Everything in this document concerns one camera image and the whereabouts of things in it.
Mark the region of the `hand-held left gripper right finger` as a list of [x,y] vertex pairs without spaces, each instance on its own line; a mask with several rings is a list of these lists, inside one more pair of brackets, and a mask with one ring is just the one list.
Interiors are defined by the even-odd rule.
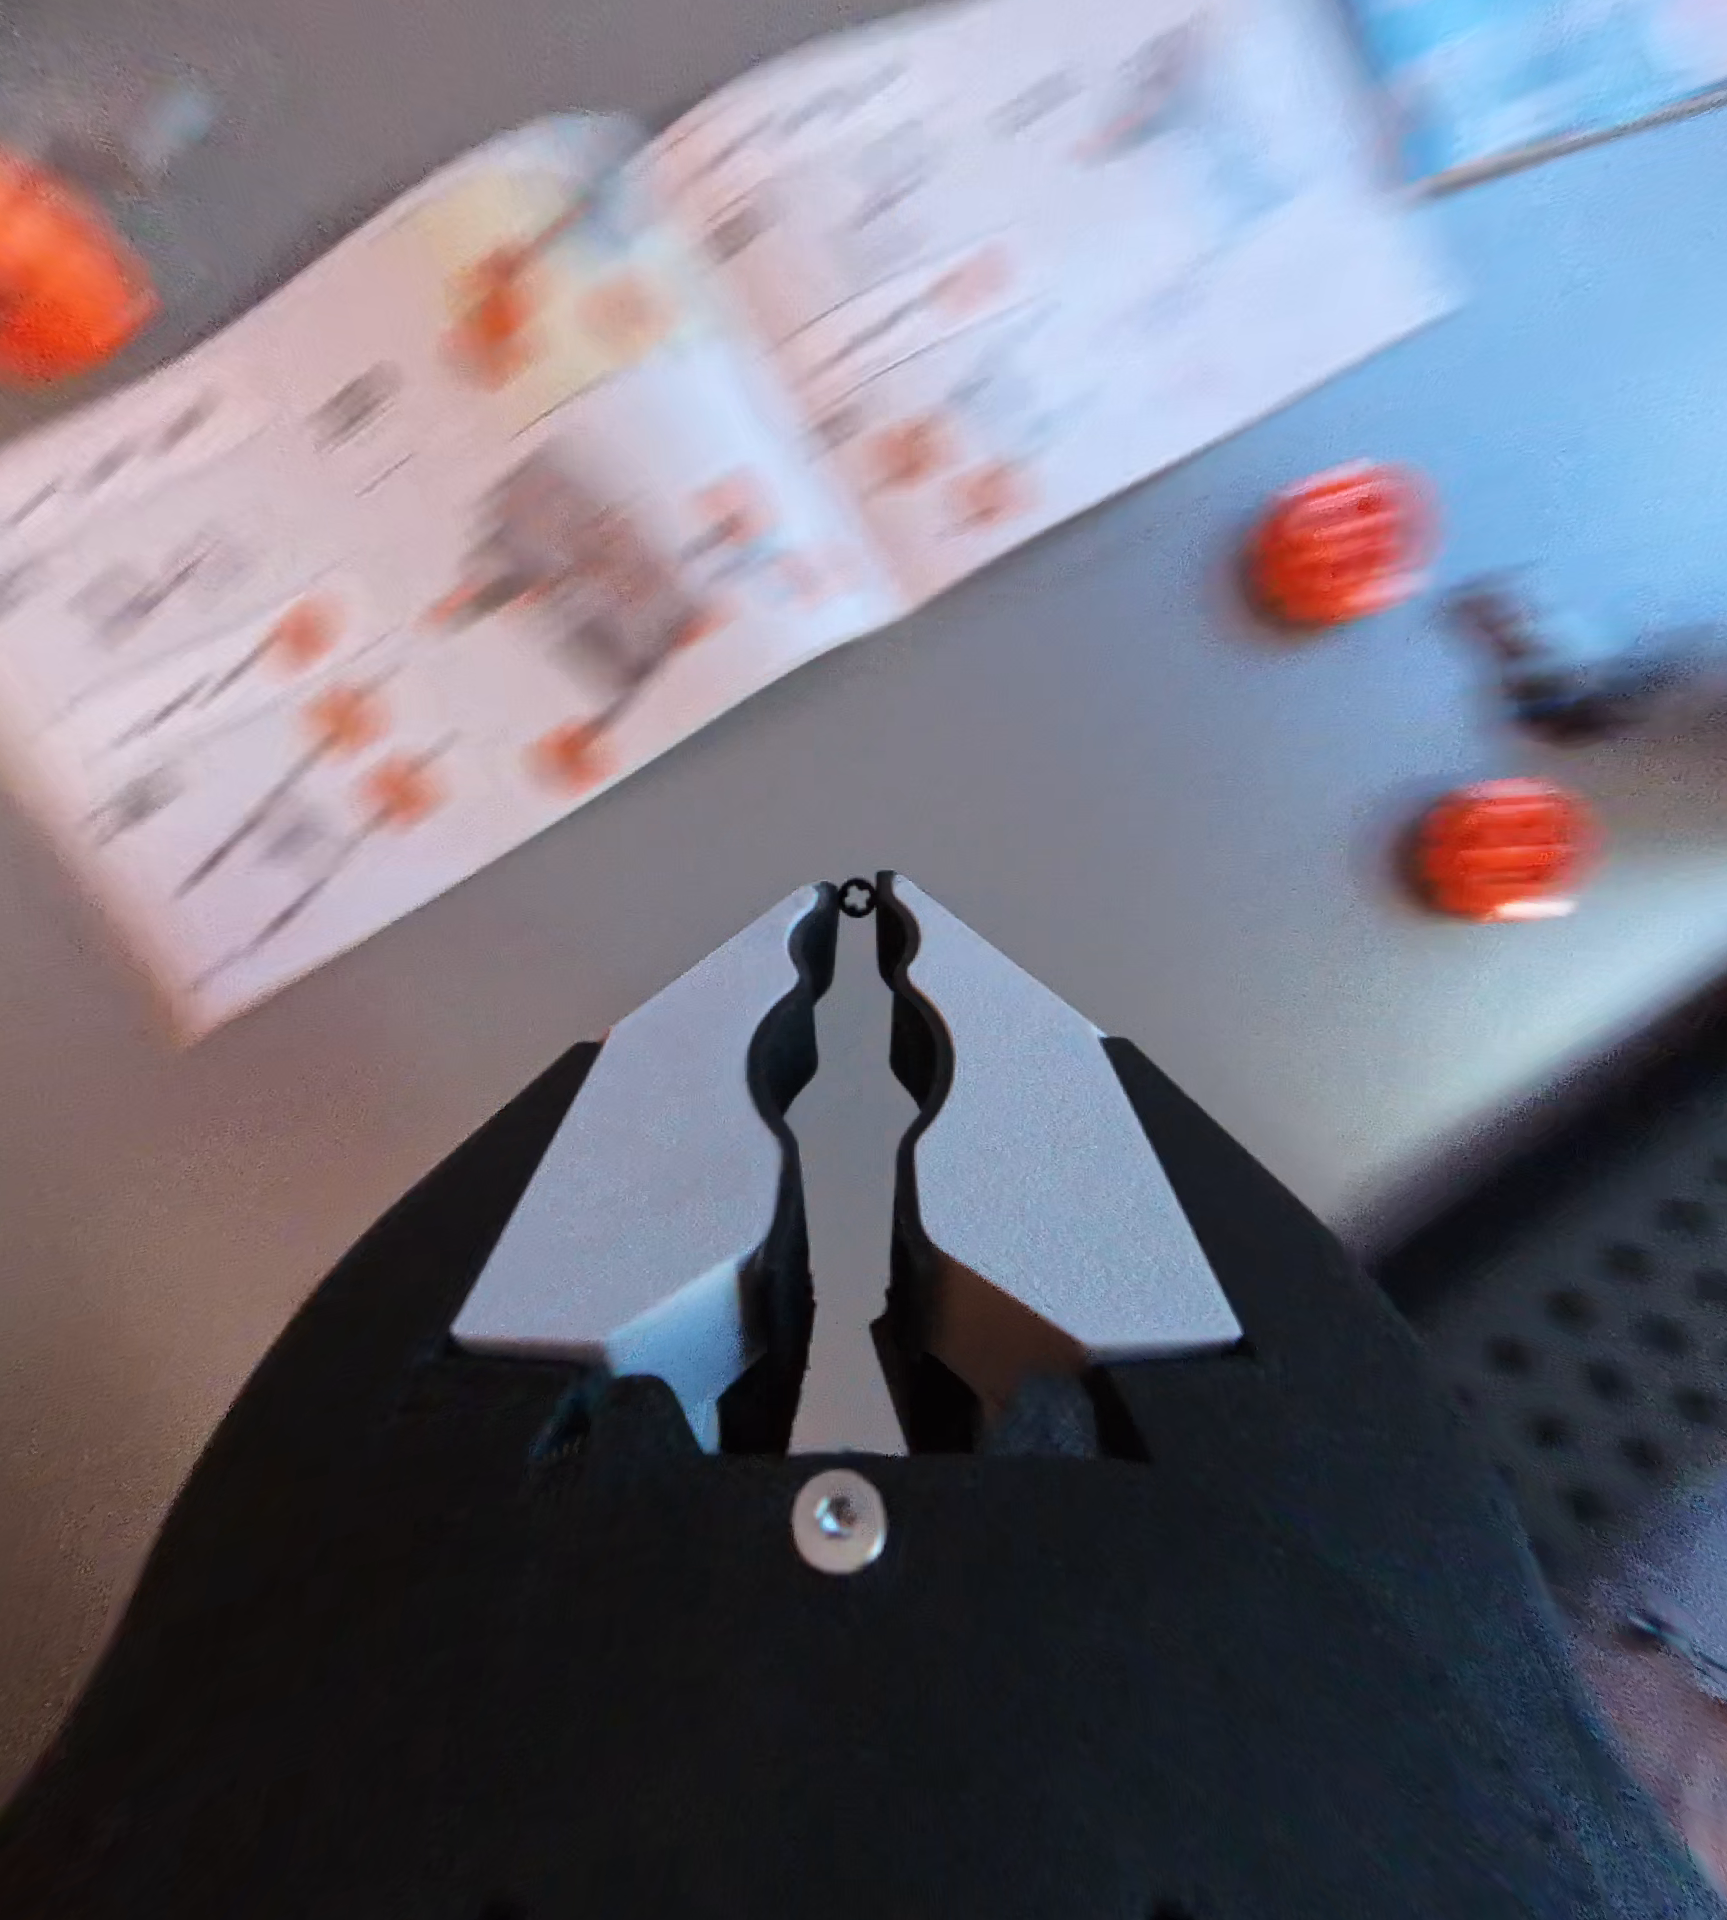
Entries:
[[1107,1036],[908,876],[876,874],[896,1147],[876,1356],[910,1453],[1139,1453],[1121,1366],[1243,1327]]

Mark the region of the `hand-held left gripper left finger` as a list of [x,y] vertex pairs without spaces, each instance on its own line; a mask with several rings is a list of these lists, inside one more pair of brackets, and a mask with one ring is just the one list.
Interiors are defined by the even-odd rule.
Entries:
[[618,1020],[450,1323],[474,1356],[662,1382],[702,1451],[780,1451],[814,1321],[788,1108],[836,889],[786,896]]

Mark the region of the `orange round wheel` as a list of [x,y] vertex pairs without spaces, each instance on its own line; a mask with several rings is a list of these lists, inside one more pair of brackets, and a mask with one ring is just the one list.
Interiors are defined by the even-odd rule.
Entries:
[[1403,876],[1431,912],[1469,923],[1567,918],[1595,867],[1595,810],[1551,780],[1475,780],[1431,797],[1403,843]]

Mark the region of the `grey orange brick robot model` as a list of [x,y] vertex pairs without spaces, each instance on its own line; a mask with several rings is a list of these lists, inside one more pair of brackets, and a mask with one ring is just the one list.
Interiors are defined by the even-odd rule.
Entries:
[[98,203],[0,145],[0,386],[96,372],[156,313],[154,275]]

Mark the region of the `grey desk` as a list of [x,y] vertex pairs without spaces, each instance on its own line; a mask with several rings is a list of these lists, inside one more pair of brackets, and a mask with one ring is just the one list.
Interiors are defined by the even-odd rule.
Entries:
[[[1279,641],[1275,486],[1419,467],[1435,578],[1727,617],[1727,108],[1471,186],[1443,323],[776,683],[180,1048],[0,785],[0,1799],[246,1374],[562,1048],[794,885],[914,876],[1359,1244],[1727,972],[1727,740],[1533,750],[1439,602]],[[1595,810],[1575,912],[1469,923],[1403,843],[1467,781]]]

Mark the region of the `orange gear wheel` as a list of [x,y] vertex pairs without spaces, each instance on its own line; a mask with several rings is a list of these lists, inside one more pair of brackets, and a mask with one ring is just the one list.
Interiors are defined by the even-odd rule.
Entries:
[[1355,623],[1409,602],[1437,553],[1427,479],[1399,461],[1331,466],[1277,489],[1241,556],[1249,605],[1289,631]]

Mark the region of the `white open instruction booklet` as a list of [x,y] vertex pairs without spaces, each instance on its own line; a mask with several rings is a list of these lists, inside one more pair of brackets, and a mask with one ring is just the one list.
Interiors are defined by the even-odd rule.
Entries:
[[200,1039],[1439,321],[1325,3],[934,3],[464,153],[0,447],[0,778]]

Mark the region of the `blue kit manual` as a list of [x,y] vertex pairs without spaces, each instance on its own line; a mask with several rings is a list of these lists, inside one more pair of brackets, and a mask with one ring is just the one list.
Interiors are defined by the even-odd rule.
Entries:
[[1727,100],[1727,2],[1349,2],[1411,184]]

